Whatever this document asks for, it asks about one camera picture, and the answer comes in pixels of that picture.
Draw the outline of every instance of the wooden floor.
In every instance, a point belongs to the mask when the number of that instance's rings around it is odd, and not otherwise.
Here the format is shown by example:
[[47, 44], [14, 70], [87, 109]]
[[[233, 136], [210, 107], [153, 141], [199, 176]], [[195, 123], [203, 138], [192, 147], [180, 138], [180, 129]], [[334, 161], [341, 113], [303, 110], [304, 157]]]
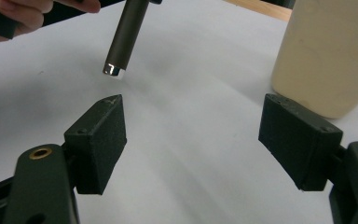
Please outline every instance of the wooden floor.
[[278, 7], [270, 3], [266, 3], [260, 0], [225, 0], [239, 7], [245, 7], [252, 11], [256, 11], [270, 17], [289, 21], [292, 10], [286, 7]]

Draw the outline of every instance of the white table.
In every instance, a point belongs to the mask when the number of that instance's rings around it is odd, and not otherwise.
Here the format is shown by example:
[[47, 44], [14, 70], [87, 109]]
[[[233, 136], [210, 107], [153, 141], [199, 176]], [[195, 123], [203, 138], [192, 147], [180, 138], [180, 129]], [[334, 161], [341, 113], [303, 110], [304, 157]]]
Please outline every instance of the white table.
[[[96, 101], [124, 98], [128, 144], [82, 223], [332, 223], [257, 141], [286, 23], [220, 0], [151, 5], [119, 81], [102, 74], [124, 4], [0, 43], [0, 181]], [[358, 106], [333, 121], [358, 140]]]

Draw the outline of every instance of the human hand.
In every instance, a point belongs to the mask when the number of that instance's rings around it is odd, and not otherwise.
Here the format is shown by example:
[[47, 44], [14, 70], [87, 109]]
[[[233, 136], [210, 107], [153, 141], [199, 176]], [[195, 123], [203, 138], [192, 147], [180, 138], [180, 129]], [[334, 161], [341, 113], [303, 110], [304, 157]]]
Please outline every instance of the human hand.
[[[89, 13], [97, 13], [101, 9], [99, 0], [83, 0], [81, 3], [76, 0], [56, 2]], [[0, 0], [0, 13], [19, 22], [14, 36], [28, 34], [40, 28], [43, 25], [43, 14], [50, 12], [52, 7], [53, 0]], [[6, 40], [0, 36], [0, 42]]]

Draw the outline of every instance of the metal tip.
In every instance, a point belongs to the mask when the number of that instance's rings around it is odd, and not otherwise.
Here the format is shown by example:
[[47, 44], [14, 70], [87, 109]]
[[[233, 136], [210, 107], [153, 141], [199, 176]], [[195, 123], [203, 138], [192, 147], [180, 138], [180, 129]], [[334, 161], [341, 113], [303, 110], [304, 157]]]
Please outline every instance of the metal tip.
[[118, 79], [122, 79], [124, 76], [124, 69], [121, 69], [117, 66], [112, 65], [111, 63], [106, 63], [104, 68], [103, 68], [103, 73], [108, 75], [108, 76], [112, 76]]

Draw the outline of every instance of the brass screw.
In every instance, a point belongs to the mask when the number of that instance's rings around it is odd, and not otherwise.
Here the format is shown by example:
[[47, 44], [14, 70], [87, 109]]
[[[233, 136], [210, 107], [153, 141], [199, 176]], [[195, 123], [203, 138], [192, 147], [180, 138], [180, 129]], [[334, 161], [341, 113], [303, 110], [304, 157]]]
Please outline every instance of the brass screw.
[[49, 148], [49, 147], [37, 148], [30, 154], [30, 159], [31, 160], [40, 160], [40, 159], [46, 158], [52, 152], [53, 152], [53, 150], [51, 150], [51, 148]]

